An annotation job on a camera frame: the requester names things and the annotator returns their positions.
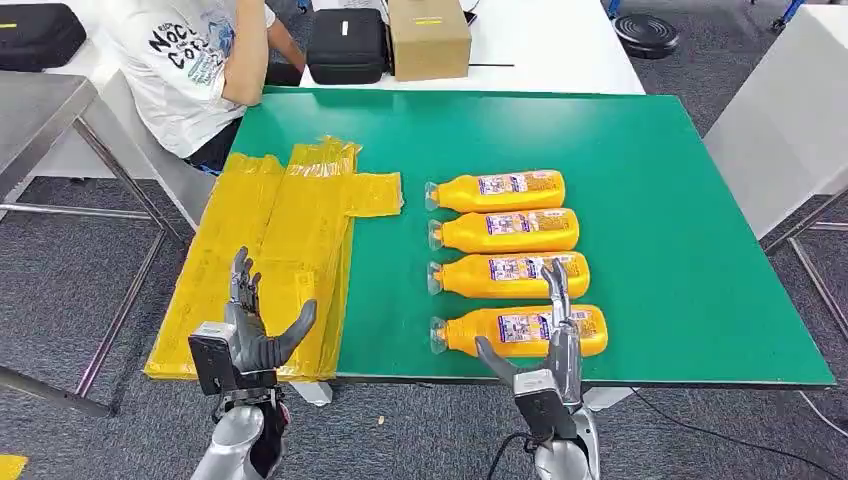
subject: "robotic hand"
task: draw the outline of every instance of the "robotic hand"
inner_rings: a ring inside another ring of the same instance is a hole
[[[580,385],[580,335],[571,318],[568,274],[559,260],[542,269],[553,304],[548,355],[532,368],[518,368],[477,337],[477,355],[513,388],[515,404],[536,438],[536,473],[545,480],[600,480],[598,433],[583,408]]]
[[[200,387],[218,395],[212,443],[192,480],[270,478],[286,450],[290,422],[275,369],[284,365],[315,323],[315,300],[278,337],[268,337],[259,315],[259,279],[242,247],[233,260],[225,322],[204,322],[189,336]]]

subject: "bottle cap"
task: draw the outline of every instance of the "bottle cap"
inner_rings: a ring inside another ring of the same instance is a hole
[[[440,354],[448,349],[447,341],[447,322],[439,317],[430,319],[430,350],[435,354]]]
[[[430,220],[427,224],[428,235],[427,239],[430,243],[431,250],[438,250],[445,246],[442,238],[442,222],[438,220]]]
[[[439,208],[439,186],[433,182],[424,184],[424,208],[427,210]]]
[[[430,262],[427,265],[427,291],[430,295],[435,295],[444,289],[442,274],[442,266],[438,263]]]

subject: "black case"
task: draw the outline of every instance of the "black case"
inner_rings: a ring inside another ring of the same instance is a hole
[[[375,83],[387,70],[386,25],[373,8],[315,12],[306,64],[315,83]]]
[[[0,5],[0,70],[61,67],[85,39],[85,29],[64,3]]]

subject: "black stool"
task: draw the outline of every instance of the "black stool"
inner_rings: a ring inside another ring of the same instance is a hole
[[[680,35],[663,19],[651,15],[625,15],[612,21],[624,51],[631,57],[665,58],[677,49]]]

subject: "orange bottle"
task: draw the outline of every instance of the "orange bottle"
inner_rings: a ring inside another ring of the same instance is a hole
[[[431,262],[427,287],[469,298],[548,298],[542,267],[558,258],[568,274],[568,296],[577,298],[589,289],[589,264],[578,252],[467,255],[454,263]]]
[[[429,224],[430,248],[466,253],[550,252],[577,245],[580,226],[568,208],[518,212],[466,213],[451,222]]]
[[[577,320],[580,353],[597,355],[607,347],[604,314],[594,305],[572,305]],[[453,320],[434,317],[430,323],[433,353],[460,350],[477,356],[474,337],[483,336],[502,357],[544,357],[551,338],[553,309],[538,307],[484,308]]]
[[[441,185],[428,182],[424,190],[428,210],[443,207],[461,213],[554,208],[565,201],[565,180],[556,170],[462,175]]]

